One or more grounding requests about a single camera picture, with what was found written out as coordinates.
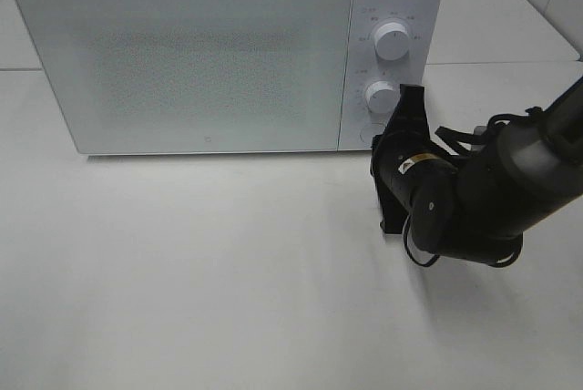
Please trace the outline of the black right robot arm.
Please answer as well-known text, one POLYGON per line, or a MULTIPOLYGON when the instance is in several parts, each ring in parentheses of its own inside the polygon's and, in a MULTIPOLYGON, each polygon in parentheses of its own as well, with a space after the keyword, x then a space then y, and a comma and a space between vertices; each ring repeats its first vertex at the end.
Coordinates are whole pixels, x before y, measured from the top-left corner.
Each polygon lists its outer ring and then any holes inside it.
POLYGON ((512 264, 524 232, 582 194, 582 85, 548 108, 497 114, 471 133, 429 128, 424 89, 403 85, 370 172, 381 229, 407 253, 512 264))

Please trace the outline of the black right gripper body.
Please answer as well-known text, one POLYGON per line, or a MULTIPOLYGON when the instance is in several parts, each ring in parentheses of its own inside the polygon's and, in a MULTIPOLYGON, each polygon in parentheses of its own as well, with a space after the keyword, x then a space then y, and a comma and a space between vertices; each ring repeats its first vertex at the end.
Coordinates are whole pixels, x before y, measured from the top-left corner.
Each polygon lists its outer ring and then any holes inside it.
POLYGON ((433 165, 428 131, 388 125, 373 139, 371 174, 378 194, 413 194, 433 165))

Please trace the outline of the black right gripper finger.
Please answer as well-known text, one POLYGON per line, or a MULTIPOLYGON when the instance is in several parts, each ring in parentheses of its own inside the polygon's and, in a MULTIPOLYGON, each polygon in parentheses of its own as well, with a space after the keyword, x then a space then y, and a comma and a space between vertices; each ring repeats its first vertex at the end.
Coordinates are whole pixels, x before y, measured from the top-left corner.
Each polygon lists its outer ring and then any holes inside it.
POLYGON ((397 128, 429 128, 424 105, 424 87, 400 85, 400 98, 391 117, 397 128))
POLYGON ((380 226, 383 233, 401 234, 408 216, 407 210, 381 180, 375 180, 374 184, 382 214, 380 226))

